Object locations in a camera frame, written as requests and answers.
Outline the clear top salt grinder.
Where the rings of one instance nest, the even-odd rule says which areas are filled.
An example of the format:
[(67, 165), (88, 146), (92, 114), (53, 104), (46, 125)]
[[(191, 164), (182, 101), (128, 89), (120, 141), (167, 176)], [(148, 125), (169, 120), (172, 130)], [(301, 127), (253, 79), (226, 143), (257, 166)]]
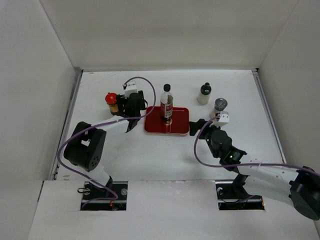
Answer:
[(214, 107), (210, 112), (210, 118), (214, 118), (216, 115), (220, 114), (221, 111), (228, 106), (228, 101), (222, 97), (217, 98), (214, 102)]

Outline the soy sauce bottle black cap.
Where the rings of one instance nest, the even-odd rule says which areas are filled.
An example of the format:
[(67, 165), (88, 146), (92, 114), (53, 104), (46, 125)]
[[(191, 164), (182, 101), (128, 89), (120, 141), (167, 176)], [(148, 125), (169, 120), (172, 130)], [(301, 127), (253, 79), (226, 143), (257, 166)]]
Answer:
[(173, 100), (171, 85), (166, 83), (163, 86), (163, 93), (160, 96), (160, 116), (166, 125), (170, 125), (172, 122)]

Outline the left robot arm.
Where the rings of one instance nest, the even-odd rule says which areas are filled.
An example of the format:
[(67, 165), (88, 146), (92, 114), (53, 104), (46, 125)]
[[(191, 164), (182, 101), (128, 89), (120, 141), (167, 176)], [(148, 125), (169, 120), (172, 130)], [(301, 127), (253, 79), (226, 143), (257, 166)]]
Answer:
[(63, 157), (89, 177), (100, 199), (112, 195), (113, 180), (100, 163), (106, 139), (130, 132), (138, 123), (141, 111), (147, 109), (147, 101), (142, 90), (116, 94), (109, 92), (105, 101), (113, 117), (100, 127), (89, 129), (72, 139), (65, 147)]

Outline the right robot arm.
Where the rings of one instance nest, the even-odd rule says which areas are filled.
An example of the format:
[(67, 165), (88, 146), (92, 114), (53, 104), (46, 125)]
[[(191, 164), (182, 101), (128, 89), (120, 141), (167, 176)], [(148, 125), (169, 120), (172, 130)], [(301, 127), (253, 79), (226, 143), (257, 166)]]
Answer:
[(232, 192), (238, 198), (267, 197), (293, 207), (304, 217), (320, 219), (320, 174), (307, 166), (287, 163), (267, 163), (233, 146), (232, 138), (217, 124), (220, 115), (206, 121), (189, 122), (189, 134), (196, 141), (205, 140), (218, 164), (205, 163), (198, 155), (195, 159), (203, 166), (225, 169), (236, 173)]

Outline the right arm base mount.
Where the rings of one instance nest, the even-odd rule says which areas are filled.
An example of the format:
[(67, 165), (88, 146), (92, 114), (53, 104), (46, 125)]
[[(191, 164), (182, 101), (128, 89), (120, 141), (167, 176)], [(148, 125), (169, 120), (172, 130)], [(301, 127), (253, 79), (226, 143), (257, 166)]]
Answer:
[(261, 196), (250, 195), (244, 189), (247, 176), (239, 174), (234, 180), (215, 182), (218, 208), (221, 211), (265, 210)]

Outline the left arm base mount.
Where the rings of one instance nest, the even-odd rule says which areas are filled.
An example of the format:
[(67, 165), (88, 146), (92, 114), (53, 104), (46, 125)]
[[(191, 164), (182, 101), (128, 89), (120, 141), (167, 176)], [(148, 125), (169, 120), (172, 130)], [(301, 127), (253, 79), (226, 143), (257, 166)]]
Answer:
[(109, 187), (118, 198), (109, 191), (98, 188), (88, 181), (77, 189), (81, 194), (81, 211), (125, 211), (127, 209), (128, 182), (114, 181)]

